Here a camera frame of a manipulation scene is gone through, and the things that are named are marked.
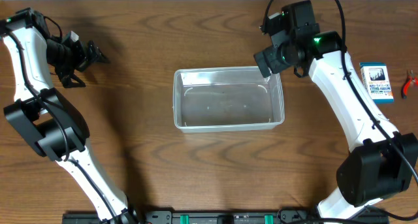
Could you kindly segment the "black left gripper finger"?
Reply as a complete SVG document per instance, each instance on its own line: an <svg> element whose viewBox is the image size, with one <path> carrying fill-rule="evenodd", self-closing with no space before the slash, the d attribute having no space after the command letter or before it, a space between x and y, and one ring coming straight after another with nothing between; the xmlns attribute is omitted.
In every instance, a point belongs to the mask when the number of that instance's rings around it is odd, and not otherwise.
<svg viewBox="0 0 418 224"><path fill-rule="evenodd" d="M88 41L88 60L90 63L110 63L110 60L92 40Z"/></svg>
<svg viewBox="0 0 418 224"><path fill-rule="evenodd" d="M63 76L60 79L64 88L84 88L86 84L74 73Z"/></svg>

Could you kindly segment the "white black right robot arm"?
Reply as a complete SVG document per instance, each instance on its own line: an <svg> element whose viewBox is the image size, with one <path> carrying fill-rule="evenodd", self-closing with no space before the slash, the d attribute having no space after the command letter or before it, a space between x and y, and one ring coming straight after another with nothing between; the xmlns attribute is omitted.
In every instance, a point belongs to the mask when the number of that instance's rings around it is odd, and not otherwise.
<svg viewBox="0 0 418 224"><path fill-rule="evenodd" d="M310 78L346 136L349 155L337 170L336 189L317 205L318 218L354 220L406 191L417 179L417 137L400 133L371 99L353 68L345 35L322 32L308 0L265 14L261 31L272 41L254 55L262 76L291 68L297 77Z"/></svg>

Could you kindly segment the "clear plastic container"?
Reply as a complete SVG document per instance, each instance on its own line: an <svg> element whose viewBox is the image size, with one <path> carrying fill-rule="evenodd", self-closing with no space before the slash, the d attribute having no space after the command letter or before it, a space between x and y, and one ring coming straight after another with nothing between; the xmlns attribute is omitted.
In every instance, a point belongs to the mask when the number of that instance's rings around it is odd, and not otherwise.
<svg viewBox="0 0 418 224"><path fill-rule="evenodd" d="M179 69L172 110L183 133L273 129L285 120L281 78L256 66Z"/></svg>

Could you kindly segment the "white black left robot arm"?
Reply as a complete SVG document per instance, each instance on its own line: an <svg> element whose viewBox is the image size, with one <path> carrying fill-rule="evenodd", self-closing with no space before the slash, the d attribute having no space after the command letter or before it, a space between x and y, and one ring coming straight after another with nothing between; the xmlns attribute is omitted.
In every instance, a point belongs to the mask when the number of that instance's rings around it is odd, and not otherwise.
<svg viewBox="0 0 418 224"><path fill-rule="evenodd" d="M92 40L84 44L74 32L52 35L50 20L32 8L1 20L1 39L16 83L14 102L4 108L4 115L37 155L72 176L94 205L99 223L140 223L127 195L94 156L84 117L51 78L53 68L64 88L83 88L75 73L109 60Z"/></svg>

